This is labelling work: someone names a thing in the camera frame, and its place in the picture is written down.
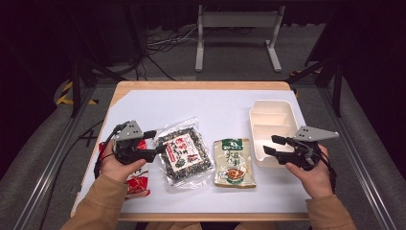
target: red package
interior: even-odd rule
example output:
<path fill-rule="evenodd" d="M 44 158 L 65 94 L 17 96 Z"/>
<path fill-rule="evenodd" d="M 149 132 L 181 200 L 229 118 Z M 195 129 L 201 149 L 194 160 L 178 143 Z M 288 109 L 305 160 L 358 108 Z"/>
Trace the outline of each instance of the red package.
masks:
<path fill-rule="evenodd" d="M 104 142 L 99 144 L 99 151 L 102 150 L 104 146 Z M 143 139 L 140 144 L 138 144 L 137 149 L 139 150 L 146 150 L 147 143 Z M 148 196 L 150 194 L 150 190 L 147 188 L 148 184 L 148 164 L 144 164 L 144 166 L 136 171 L 133 172 L 127 179 L 128 190 L 125 199 L 139 197 L 139 196 Z"/>

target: food package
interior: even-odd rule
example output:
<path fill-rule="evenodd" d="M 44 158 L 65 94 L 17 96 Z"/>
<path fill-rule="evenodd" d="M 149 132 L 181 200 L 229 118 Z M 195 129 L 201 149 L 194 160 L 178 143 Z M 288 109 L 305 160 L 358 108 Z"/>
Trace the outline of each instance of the food package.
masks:
<path fill-rule="evenodd" d="M 255 188 L 248 138 L 214 142 L 214 184 L 219 187 Z"/>
<path fill-rule="evenodd" d="M 99 144 L 99 151 L 102 150 L 104 142 Z M 140 144 L 138 144 L 138 149 L 146 150 L 147 143 L 146 140 L 141 140 Z M 136 172 L 133 172 L 131 175 L 128 176 L 126 183 L 128 184 L 127 194 L 125 199 L 130 199 L 133 197 L 139 196 L 148 196 L 150 194 L 150 190 L 147 188 L 148 184 L 148 164 L 144 164 L 144 166 Z"/>
<path fill-rule="evenodd" d="M 191 118 L 168 125 L 158 130 L 154 138 L 155 146 L 167 145 L 160 157 L 172 187 L 196 185 L 196 178 L 202 182 L 204 176 L 214 171 L 214 160 L 197 129 L 197 122 L 197 118 Z"/>

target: white plastic container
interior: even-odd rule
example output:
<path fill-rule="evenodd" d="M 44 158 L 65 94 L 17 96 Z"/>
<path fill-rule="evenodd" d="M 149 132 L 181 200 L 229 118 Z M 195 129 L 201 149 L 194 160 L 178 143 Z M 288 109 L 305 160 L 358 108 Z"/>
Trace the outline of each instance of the white plastic container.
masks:
<path fill-rule="evenodd" d="M 298 131 L 299 127 L 290 103 L 258 100 L 250 109 L 250 122 L 256 164 L 260 167 L 283 167 L 274 156 L 265 154 L 263 146 L 277 151 L 293 151 L 289 145 L 273 143 L 271 138 L 272 135 L 293 137 Z"/>

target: human hand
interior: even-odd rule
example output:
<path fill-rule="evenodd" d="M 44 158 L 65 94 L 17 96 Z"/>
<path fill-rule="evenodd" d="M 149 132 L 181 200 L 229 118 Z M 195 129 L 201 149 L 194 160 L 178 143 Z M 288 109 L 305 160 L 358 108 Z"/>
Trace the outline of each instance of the human hand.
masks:
<path fill-rule="evenodd" d="M 324 146 L 319 145 L 319 148 L 328 156 L 328 150 Z M 328 167 L 322 161 L 319 161 L 311 171 L 304 171 L 292 163 L 286 163 L 285 167 L 302 181 L 305 191 L 312 198 L 333 195 Z"/>
<path fill-rule="evenodd" d="M 128 176 L 141 169 L 147 162 L 145 159 L 138 160 L 129 165 L 120 163 L 113 153 L 113 141 L 107 143 L 104 158 L 101 161 L 101 174 L 104 174 L 114 180 L 125 183 Z"/>

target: green label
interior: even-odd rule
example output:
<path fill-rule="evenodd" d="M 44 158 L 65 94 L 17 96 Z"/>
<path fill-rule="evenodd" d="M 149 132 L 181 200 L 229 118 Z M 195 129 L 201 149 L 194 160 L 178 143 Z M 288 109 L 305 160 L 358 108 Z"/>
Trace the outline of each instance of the green label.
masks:
<path fill-rule="evenodd" d="M 223 150 L 242 150 L 242 139 L 222 140 Z"/>

